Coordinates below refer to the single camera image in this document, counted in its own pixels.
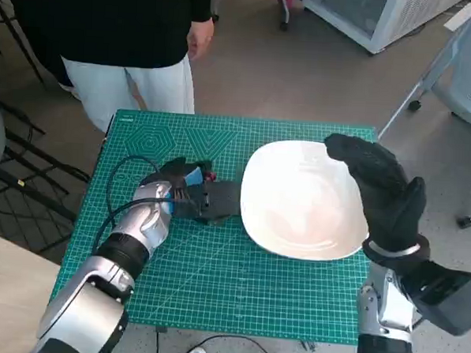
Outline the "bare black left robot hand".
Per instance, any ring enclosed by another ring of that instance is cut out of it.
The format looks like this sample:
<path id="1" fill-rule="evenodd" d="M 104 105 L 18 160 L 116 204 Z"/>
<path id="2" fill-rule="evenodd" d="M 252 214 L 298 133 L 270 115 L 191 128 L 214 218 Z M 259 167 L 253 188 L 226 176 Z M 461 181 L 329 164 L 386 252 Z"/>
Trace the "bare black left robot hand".
<path id="1" fill-rule="evenodd" d="M 210 160 L 191 162 L 186 157 L 174 158 L 159 169 L 161 181 L 168 181 L 177 188 L 214 182 L 216 176 Z"/>

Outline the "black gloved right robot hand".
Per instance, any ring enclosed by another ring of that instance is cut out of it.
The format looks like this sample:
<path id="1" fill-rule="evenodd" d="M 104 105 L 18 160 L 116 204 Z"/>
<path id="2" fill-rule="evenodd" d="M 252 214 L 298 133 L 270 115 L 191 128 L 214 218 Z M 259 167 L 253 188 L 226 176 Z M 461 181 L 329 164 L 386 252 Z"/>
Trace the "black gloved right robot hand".
<path id="1" fill-rule="evenodd" d="M 396 156 L 378 143 L 333 133 L 327 154 L 345 163 L 361 192 L 370 239 L 387 252 L 417 244 L 426 206 L 424 179 L 409 180 Z"/>

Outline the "person's hand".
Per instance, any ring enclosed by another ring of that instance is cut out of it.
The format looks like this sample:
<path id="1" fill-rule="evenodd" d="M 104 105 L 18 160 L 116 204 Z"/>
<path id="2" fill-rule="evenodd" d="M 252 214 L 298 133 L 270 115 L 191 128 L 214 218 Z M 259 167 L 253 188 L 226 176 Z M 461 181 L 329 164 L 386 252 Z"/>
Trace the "person's hand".
<path id="1" fill-rule="evenodd" d="M 214 35 L 214 22 L 208 19 L 204 22 L 193 21 L 188 34 L 189 58 L 195 60 L 203 55 L 209 48 Z"/>

